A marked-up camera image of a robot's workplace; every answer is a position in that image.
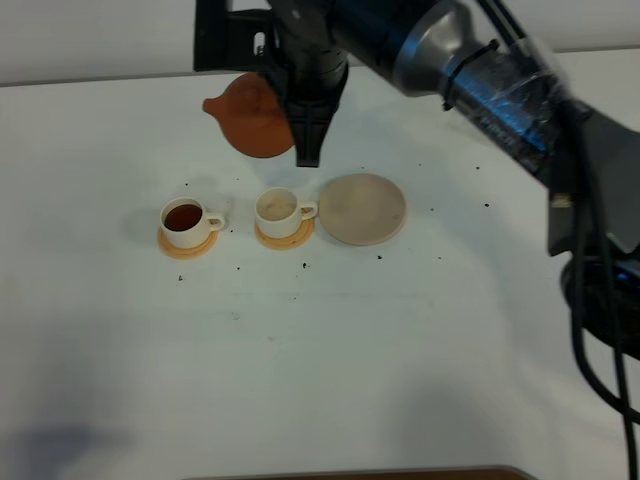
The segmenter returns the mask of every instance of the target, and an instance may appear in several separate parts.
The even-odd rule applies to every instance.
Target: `table surface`
[[[579,96],[640,128],[640,50],[559,60]],[[543,188],[439,99],[364,68],[320,169],[294,168],[293,151],[244,157],[201,111],[233,78],[0,90],[2,478],[474,465],[623,478],[620,419],[571,355],[568,257],[547,257]],[[359,172],[406,192],[395,238],[256,241],[262,190],[314,198]],[[194,261],[156,245],[177,195],[228,216]],[[609,351],[589,348],[612,385]]]

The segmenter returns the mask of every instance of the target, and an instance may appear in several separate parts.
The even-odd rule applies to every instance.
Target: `brown liquid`
[[[202,218],[202,209],[197,205],[180,205],[169,212],[164,226],[174,232],[184,232],[196,226]]]

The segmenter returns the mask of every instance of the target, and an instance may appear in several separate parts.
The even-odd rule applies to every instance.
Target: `round coaster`
[[[160,246],[160,250],[162,250],[167,256],[171,258],[175,258],[177,260],[189,260],[190,258],[196,258],[200,255],[204,255],[211,247],[213,247],[218,239],[218,232],[211,232],[209,238],[207,238],[203,244],[198,245],[194,248],[177,248],[169,243],[167,237],[162,232],[162,230],[158,230],[158,245]]]
[[[287,238],[267,237],[260,231],[258,225],[255,225],[256,238],[261,244],[272,250],[291,250],[293,248],[298,248],[299,246],[307,243],[307,240],[311,238],[315,225],[313,220],[313,218],[310,218],[309,220],[302,222],[300,229]]]
[[[318,217],[331,236],[349,245],[376,245],[400,231],[407,201],[384,177],[361,173],[341,177],[320,194]]]

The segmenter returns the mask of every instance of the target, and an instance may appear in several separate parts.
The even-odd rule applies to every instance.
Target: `white cup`
[[[269,238],[287,238],[300,229],[304,220],[318,214],[316,202],[301,202],[286,188],[270,188],[256,200],[256,224]]]
[[[192,210],[189,216],[186,218],[183,216],[183,221],[181,222],[182,225],[179,229],[170,229],[166,224],[167,216],[176,208],[184,205],[194,205],[198,207],[201,212],[200,218],[198,219],[197,213]],[[207,238],[209,238],[211,232],[222,230],[225,223],[226,222],[222,214],[209,213],[204,205],[190,197],[180,197],[175,200],[171,200],[160,212],[160,228],[167,237],[167,240],[169,240],[169,243],[176,248],[195,248],[202,245]]]

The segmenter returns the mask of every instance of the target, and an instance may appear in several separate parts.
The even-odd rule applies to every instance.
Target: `white wall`
[[[557,49],[640,45],[640,0],[507,2]],[[0,83],[188,72],[194,9],[194,0],[0,0]]]

